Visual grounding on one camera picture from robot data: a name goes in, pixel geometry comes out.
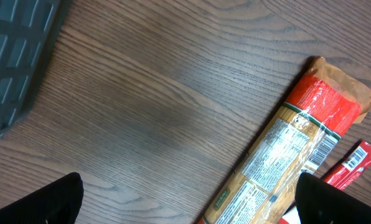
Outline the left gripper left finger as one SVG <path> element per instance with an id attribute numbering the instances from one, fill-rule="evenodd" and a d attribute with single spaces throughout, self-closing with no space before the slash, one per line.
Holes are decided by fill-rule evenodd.
<path id="1" fill-rule="evenodd" d="M 69 173 L 0 209 L 0 224 L 74 224 L 82 206 L 83 181 Z"/>

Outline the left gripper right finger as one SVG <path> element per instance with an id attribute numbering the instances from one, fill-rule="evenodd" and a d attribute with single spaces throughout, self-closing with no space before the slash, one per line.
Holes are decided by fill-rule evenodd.
<path id="1" fill-rule="evenodd" d="M 296 186 L 296 208 L 301 224 L 371 224 L 371 207 L 308 174 Z"/>

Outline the orange noodle packet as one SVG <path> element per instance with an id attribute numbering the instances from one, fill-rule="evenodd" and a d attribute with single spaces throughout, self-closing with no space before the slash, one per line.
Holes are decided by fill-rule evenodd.
<path id="1" fill-rule="evenodd" d="M 318 57 L 202 215 L 202 224 L 278 223 L 313 173 L 371 109 L 371 89 Z"/>

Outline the red white stick packet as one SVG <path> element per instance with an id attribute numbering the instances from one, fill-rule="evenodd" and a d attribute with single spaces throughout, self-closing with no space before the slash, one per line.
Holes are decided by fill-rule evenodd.
<path id="1" fill-rule="evenodd" d="M 344 192 L 344 189 L 363 174 L 363 172 L 370 166 L 371 145 L 366 141 L 361 141 L 348 157 L 332 168 L 332 170 L 321 178 L 321 180 Z M 296 203 L 295 206 L 280 218 L 279 223 L 301 224 Z"/>

